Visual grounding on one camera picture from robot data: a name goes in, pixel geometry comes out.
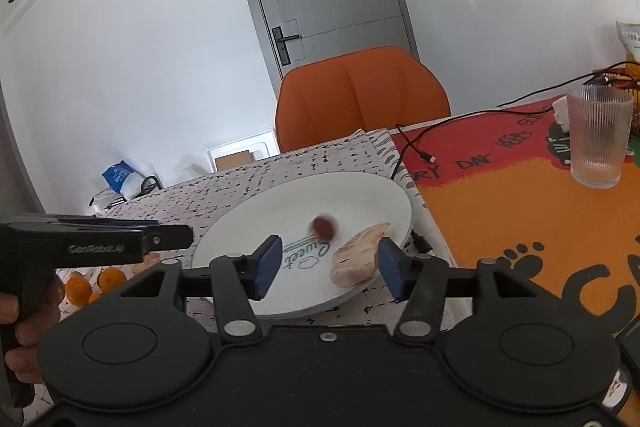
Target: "glass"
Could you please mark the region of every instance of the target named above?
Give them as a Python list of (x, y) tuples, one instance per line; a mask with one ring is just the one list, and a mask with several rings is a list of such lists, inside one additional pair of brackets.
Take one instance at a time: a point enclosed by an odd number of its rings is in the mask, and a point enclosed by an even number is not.
[(634, 112), (633, 97), (609, 86), (587, 85), (567, 93), (571, 174), (582, 185), (618, 185)]

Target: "oval plate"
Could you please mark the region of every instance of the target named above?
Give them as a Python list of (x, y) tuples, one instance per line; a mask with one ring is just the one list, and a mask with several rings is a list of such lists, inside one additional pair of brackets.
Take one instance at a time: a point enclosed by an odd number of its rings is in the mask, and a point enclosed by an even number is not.
[[(310, 223), (320, 215), (337, 223), (330, 242), (310, 233)], [(250, 302), (264, 319), (302, 317), (350, 299), (370, 282), (338, 288), (329, 279), (331, 257), (361, 230), (386, 222), (386, 235), (402, 247), (411, 232), (412, 210), (395, 182), (364, 172), (317, 174), (265, 190), (233, 208), (200, 240), (191, 266), (209, 266), (228, 253), (251, 254), (277, 234), (284, 245), (282, 266), (267, 296)]]

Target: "paw print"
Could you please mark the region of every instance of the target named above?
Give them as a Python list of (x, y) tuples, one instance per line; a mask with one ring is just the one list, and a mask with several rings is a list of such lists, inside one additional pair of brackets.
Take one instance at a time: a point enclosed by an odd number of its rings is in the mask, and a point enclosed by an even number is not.
[[(545, 251), (545, 245), (538, 242), (533, 243), (531, 248), (535, 252)], [(527, 245), (520, 243), (515, 250), (507, 248), (502, 253), (504, 256), (496, 259), (498, 264), (505, 268), (513, 268), (516, 272), (524, 275), (524, 277), (528, 279), (532, 279), (542, 271), (542, 259), (535, 253), (530, 252)]]

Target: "orange chair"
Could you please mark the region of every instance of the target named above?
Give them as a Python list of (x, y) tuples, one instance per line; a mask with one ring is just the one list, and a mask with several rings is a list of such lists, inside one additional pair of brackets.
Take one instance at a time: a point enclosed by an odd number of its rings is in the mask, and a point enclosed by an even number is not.
[(450, 115), (433, 73), (401, 49), (383, 46), (289, 71), (280, 87), (276, 135), (280, 150), (289, 152), (358, 129), (393, 129)]

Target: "black door handle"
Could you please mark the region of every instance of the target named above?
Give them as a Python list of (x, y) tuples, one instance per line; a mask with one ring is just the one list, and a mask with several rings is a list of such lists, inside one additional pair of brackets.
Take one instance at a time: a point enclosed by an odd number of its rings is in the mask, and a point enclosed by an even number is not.
[(278, 56), (280, 57), (280, 63), (283, 66), (289, 66), (291, 63), (291, 59), (289, 58), (289, 51), (287, 49), (287, 42), (294, 41), (296, 39), (301, 39), (300, 35), (289, 35), (285, 37), (282, 34), (282, 28), (280, 26), (276, 26), (271, 30), (273, 33), (273, 39), (276, 42), (276, 49), (278, 51)]

